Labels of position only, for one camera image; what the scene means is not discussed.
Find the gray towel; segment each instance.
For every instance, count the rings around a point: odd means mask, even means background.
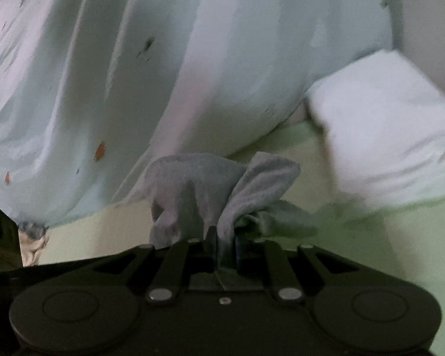
[[[264,152],[247,166],[206,153],[158,159],[144,184],[154,222],[150,243],[160,249],[204,239],[216,226],[219,265],[230,267],[235,228],[255,227],[263,236],[307,234],[311,215],[280,200],[299,174],[297,163]]]

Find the screw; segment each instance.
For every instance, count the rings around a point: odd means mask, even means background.
[[[296,287],[283,287],[279,290],[279,297],[285,301],[298,300],[302,296],[302,291]]]
[[[153,301],[167,301],[173,296],[173,293],[171,290],[159,287],[148,292],[148,296]]]
[[[230,303],[232,303],[232,300],[229,297],[221,297],[219,299],[219,303],[221,305],[229,305]]]

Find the dark stain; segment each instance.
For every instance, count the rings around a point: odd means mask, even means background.
[[[148,51],[150,49],[150,47],[152,46],[154,41],[155,41],[155,38],[153,36],[149,37],[147,39],[147,41],[145,42],[145,47],[139,53],[137,53],[136,56],[139,57],[143,52]]]
[[[388,0],[382,0],[379,5],[380,5],[381,8],[387,8],[389,6],[389,1]]]
[[[152,46],[152,44],[153,44],[153,42],[155,41],[155,38],[152,36],[152,37],[149,37],[148,39],[147,39],[147,42],[145,43],[145,48],[143,49],[145,52],[146,51],[148,51],[149,49],[150,49],[150,47]]]

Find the circular pad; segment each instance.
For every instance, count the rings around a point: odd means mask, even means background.
[[[397,321],[409,310],[401,296],[383,290],[358,294],[352,301],[352,308],[361,318],[377,322]]]
[[[17,336],[34,350],[84,355],[120,340],[138,311],[125,286],[37,285],[14,299],[9,318]]]
[[[337,341],[368,352],[400,352],[432,341],[437,301],[414,285],[327,286],[315,297],[317,324]]]

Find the white pillow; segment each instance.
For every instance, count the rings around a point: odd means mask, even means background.
[[[309,90],[340,193],[368,210],[445,196],[445,94],[379,51]]]

